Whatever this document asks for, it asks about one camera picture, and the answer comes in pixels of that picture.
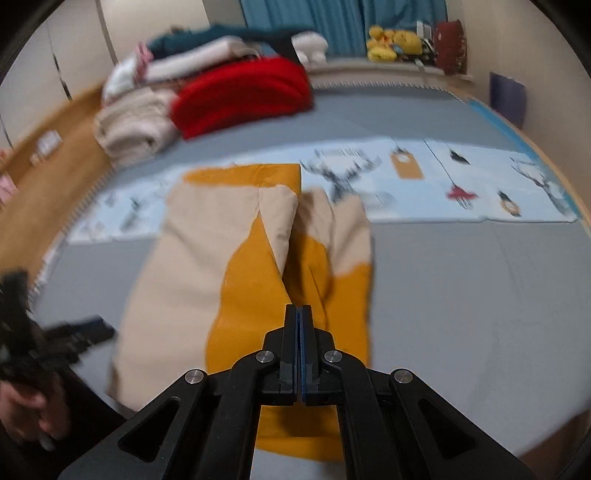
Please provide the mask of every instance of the purple folder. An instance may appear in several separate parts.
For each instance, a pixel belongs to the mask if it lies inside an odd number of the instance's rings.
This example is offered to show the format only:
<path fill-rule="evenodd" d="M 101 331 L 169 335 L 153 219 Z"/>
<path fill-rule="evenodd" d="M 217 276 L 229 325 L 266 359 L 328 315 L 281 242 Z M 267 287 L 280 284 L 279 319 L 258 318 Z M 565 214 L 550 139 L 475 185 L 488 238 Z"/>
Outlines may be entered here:
<path fill-rule="evenodd" d="M 522 128 L 527 108 L 525 85 L 491 72 L 490 92 L 491 108 L 518 128 Z"/>

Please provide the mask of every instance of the black device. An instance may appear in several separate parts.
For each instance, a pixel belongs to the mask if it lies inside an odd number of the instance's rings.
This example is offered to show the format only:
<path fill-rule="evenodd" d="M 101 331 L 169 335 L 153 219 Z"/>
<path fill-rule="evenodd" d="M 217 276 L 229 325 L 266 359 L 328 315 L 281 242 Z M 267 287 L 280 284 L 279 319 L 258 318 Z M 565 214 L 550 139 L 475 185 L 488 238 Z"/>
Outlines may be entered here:
<path fill-rule="evenodd" d="M 28 274 L 0 280 L 0 380 L 47 389 L 51 374 L 75 364 L 89 348 L 115 336 L 101 317 L 43 331 L 28 312 Z"/>
<path fill-rule="evenodd" d="M 535 478 L 415 374 L 367 369 L 289 305 L 262 350 L 187 372 L 60 480 L 247 479 L 261 406 L 296 402 L 336 405 L 350 480 Z"/>

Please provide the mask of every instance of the blue curtain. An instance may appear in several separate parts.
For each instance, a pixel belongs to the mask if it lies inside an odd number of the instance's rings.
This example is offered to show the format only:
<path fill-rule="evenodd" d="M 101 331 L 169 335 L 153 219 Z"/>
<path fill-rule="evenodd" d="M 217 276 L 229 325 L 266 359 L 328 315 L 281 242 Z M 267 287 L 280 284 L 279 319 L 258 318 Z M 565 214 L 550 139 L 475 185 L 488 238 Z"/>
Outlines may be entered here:
<path fill-rule="evenodd" d="M 241 3 L 249 27 L 309 27 L 326 38 L 329 55 L 365 55 L 366 29 L 358 0 L 241 0 Z"/>
<path fill-rule="evenodd" d="M 359 0 L 359 3 L 366 33 L 372 25 L 417 31 L 417 20 L 435 30 L 439 22 L 447 21 L 445 0 Z"/>

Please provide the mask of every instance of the human hand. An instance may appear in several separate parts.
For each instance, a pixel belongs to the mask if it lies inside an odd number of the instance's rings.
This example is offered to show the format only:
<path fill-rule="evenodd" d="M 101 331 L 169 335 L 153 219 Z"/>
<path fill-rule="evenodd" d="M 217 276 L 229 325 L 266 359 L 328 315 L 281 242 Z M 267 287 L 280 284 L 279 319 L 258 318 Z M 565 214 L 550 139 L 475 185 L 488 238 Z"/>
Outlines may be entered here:
<path fill-rule="evenodd" d="M 26 385 L 0 382 L 0 422 L 18 443 L 38 440 L 42 433 L 65 437 L 70 412 L 59 375 L 54 374 L 47 396 Z"/>

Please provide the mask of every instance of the white folded towel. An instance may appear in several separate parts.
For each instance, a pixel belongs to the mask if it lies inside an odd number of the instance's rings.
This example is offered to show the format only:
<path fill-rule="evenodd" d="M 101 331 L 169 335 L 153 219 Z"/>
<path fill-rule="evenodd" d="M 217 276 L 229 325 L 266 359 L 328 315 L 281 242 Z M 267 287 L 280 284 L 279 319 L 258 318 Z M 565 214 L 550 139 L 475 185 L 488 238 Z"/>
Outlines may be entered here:
<path fill-rule="evenodd" d="M 168 147 L 178 130 L 168 117 L 174 92 L 146 87 L 101 110 L 95 137 L 113 163 L 130 166 Z"/>
<path fill-rule="evenodd" d="M 226 36 L 185 53 L 153 61 L 148 65 L 144 80 L 150 84 L 179 79 L 228 60 L 257 54 L 254 48 L 246 45 L 240 38 Z"/>

